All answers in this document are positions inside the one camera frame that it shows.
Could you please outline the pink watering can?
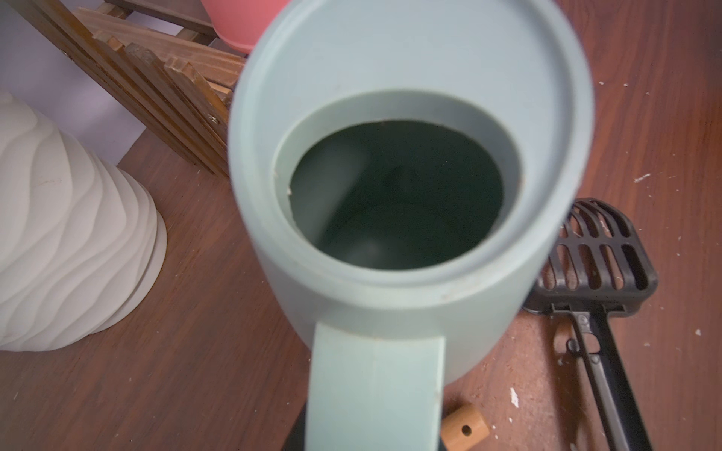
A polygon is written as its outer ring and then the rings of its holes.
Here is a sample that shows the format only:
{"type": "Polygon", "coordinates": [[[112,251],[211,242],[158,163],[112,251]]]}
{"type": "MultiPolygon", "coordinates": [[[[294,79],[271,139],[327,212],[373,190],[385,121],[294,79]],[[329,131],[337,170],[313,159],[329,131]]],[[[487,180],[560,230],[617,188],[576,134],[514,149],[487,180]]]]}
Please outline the pink watering can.
{"type": "Polygon", "coordinates": [[[215,33],[236,51],[250,54],[289,0],[202,0],[215,33]]]}

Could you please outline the brown wooden slatted shelf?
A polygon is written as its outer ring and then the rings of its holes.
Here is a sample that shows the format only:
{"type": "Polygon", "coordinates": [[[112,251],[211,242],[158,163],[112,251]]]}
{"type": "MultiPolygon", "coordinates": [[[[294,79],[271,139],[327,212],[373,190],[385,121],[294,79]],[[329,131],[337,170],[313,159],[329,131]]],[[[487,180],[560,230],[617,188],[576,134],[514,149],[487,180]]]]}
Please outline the brown wooden slatted shelf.
{"type": "Polygon", "coordinates": [[[9,6],[171,150],[226,177],[229,107],[246,54],[213,43],[196,1],[103,1],[71,11],[60,1],[9,6]]]}

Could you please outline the sage green watering can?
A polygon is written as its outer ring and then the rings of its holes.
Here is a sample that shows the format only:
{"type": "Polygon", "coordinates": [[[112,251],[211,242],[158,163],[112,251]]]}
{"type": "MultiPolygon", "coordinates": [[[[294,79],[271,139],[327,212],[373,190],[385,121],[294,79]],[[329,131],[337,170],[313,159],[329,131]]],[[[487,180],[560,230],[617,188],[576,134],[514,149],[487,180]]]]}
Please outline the sage green watering can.
{"type": "Polygon", "coordinates": [[[592,145],[552,1],[293,1],[251,53],[229,169],[310,348],[306,450],[434,450],[447,384],[505,334],[592,145]]]}

